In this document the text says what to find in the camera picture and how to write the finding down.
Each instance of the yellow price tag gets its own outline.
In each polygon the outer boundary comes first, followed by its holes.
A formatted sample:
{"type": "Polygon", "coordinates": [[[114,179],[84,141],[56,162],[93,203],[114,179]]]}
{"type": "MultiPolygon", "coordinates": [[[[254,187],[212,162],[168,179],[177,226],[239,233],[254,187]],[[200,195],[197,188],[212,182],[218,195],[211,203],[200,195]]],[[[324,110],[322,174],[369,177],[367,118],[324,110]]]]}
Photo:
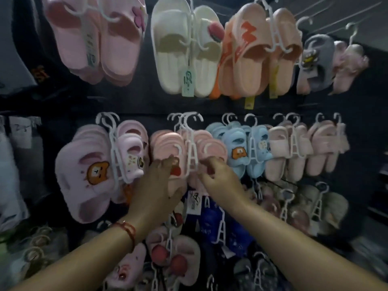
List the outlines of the yellow price tag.
{"type": "Polygon", "coordinates": [[[253,107],[255,107],[255,98],[256,98],[256,96],[246,97],[244,109],[253,110],[253,107]]]}
{"type": "Polygon", "coordinates": [[[274,71],[270,75],[269,79],[269,99],[276,99],[276,86],[277,86],[277,73],[279,72],[279,65],[276,65],[274,71]]]}

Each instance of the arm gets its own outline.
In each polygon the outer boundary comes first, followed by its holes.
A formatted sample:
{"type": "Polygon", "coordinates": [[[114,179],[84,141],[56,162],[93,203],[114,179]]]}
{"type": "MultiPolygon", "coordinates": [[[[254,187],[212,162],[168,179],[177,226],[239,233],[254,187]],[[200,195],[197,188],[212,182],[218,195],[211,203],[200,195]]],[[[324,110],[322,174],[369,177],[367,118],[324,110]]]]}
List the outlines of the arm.
{"type": "Polygon", "coordinates": [[[214,178],[200,176],[209,195],[256,239],[298,291],[386,291],[374,275],[320,245],[251,202],[235,173],[224,162],[205,163],[214,178]]]}
{"type": "MultiPolygon", "coordinates": [[[[135,244],[167,220],[184,194],[178,189],[172,198],[168,197],[172,161],[172,158],[154,161],[134,185],[129,213],[120,221],[135,227],[135,244]]],[[[11,291],[95,291],[132,248],[127,232],[111,227],[11,291]]]]}

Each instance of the person's left hand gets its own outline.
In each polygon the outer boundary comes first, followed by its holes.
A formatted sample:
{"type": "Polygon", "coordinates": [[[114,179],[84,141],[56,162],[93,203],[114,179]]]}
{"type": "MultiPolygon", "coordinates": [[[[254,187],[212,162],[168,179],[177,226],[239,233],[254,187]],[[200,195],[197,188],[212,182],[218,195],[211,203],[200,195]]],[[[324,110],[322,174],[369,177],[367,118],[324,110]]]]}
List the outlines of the person's left hand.
{"type": "Polygon", "coordinates": [[[135,227],[136,243],[165,222],[185,194],[183,188],[179,188],[171,198],[168,197],[168,179],[173,160],[170,157],[153,161],[144,176],[133,184],[129,211],[123,219],[135,227]]]}

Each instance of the white slipper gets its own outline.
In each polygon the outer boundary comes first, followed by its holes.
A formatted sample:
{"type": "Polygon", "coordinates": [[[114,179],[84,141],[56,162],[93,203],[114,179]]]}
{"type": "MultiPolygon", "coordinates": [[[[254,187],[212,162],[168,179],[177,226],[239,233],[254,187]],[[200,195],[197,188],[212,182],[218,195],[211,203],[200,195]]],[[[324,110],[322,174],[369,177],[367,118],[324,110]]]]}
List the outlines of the white slipper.
{"type": "Polygon", "coordinates": [[[214,87],[222,53],[221,43],[211,37],[208,27],[213,22],[220,23],[220,20],[213,9],[205,5],[195,8],[194,14],[197,22],[194,37],[198,41],[192,47],[190,61],[196,72],[195,95],[204,98],[214,87]]]}
{"type": "Polygon", "coordinates": [[[161,87],[169,94],[179,94],[182,90],[180,74],[188,66],[190,53],[190,14],[186,0],[158,0],[152,11],[156,70],[161,87]]]}

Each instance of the pink flower decoration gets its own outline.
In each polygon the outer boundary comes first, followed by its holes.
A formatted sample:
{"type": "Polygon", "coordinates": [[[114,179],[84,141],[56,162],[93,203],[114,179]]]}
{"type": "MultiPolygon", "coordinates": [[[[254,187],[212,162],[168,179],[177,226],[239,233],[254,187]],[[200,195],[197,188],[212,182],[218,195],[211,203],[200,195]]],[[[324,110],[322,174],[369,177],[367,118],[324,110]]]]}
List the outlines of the pink flower decoration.
{"type": "Polygon", "coordinates": [[[132,7],[132,12],[135,14],[135,24],[138,28],[141,28],[144,32],[146,25],[144,24],[143,10],[138,7],[132,7]]]}

